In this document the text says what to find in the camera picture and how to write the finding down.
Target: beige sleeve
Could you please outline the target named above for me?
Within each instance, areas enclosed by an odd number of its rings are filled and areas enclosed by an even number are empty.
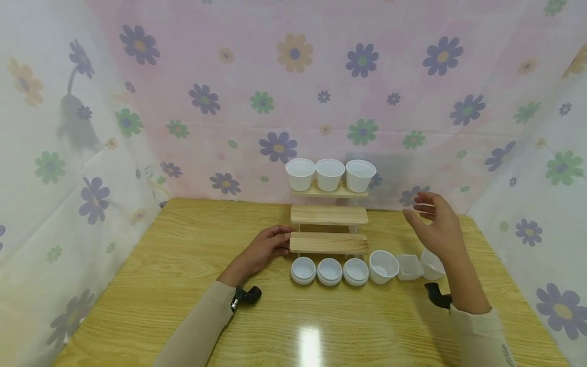
[[[461,365],[465,367],[514,367],[514,358],[505,341],[497,310],[472,315],[450,305],[450,318],[461,345]]]
[[[215,281],[173,333],[155,367],[204,367],[220,332],[230,321],[236,288]]]

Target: wooden plank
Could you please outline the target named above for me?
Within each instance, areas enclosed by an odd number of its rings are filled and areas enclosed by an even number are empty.
[[[346,184],[344,182],[340,182],[338,188],[334,191],[327,192],[322,191],[318,188],[318,183],[316,181],[312,181],[312,185],[306,191],[294,191],[291,190],[293,194],[299,196],[311,196],[311,197],[365,197],[369,195],[369,191],[364,191],[362,193],[354,193],[346,188]]]
[[[366,255],[369,245],[364,234],[292,232],[289,250],[303,254]]]
[[[363,207],[321,205],[292,205],[292,224],[360,225],[367,224],[367,211]]]

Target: right hand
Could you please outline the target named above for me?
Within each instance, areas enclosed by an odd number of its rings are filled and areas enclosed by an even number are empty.
[[[425,224],[413,210],[404,209],[403,214],[416,232],[422,244],[442,262],[467,255],[458,216],[449,203],[439,194],[421,191],[414,198],[414,209],[420,217],[429,219]]]

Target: yellow flower print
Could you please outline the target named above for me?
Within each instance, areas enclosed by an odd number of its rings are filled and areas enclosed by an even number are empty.
[[[532,72],[536,65],[538,65],[538,61],[534,58],[530,58],[519,65],[518,73],[526,75],[527,73]]]
[[[569,73],[573,74],[581,74],[585,69],[584,63],[587,63],[587,43],[581,47],[577,55],[571,61],[569,67],[565,70],[565,73],[562,75],[561,79],[566,79],[569,76]]]
[[[10,64],[7,64],[7,67],[10,74],[16,79],[14,87],[19,92],[26,94],[26,103],[30,107],[42,104],[43,96],[39,91],[43,90],[43,83],[33,78],[33,70],[28,65],[20,65],[14,58],[10,58]]]
[[[220,51],[218,51],[218,57],[225,64],[232,64],[232,61],[234,61],[234,54],[232,53],[232,51],[224,47],[221,48]]]
[[[314,51],[314,47],[306,42],[306,36],[288,33],[285,35],[285,42],[277,44],[277,51],[281,53],[277,57],[277,61],[281,65],[285,65],[285,71],[288,73],[294,72],[303,73],[304,65],[312,64],[310,54]]]

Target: small white container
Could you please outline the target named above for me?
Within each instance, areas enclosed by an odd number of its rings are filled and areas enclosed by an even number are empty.
[[[400,280],[416,280],[424,275],[424,269],[416,255],[398,255],[397,262],[400,264],[400,271],[397,273]]]
[[[309,257],[298,257],[293,262],[289,274],[298,284],[310,284],[316,278],[316,265]]]
[[[369,256],[369,278],[377,284],[385,284],[400,271],[400,264],[395,256],[383,250],[377,250]]]
[[[340,283],[342,279],[342,267],[340,263],[331,257],[327,257],[318,264],[318,280],[329,287]]]
[[[289,186],[294,191],[306,191],[312,185],[312,177],[316,171],[316,165],[309,159],[292,159],[285,165],[288,173]]]
[[[318,188],[322,191],[334,191],[338,188],[340,178],[345,173],[345,165],[336,159],[320,159],[316,162],[316,172],[318,173]]]
[[[360,287],[369,279],[369,267],[363,260],[352,258],[342,267],[342,275],[349,285]]]
[[[428,280],[440,279],[445,274],[444,266],[438,256],[434,255],[427,248],[420,255],[420,264],[424,270],[424,278]]]
[[[371,178],[377,173],[374,165],[362,159],[349,160],[345,167],[346,187],[354,193],[366,191]]]

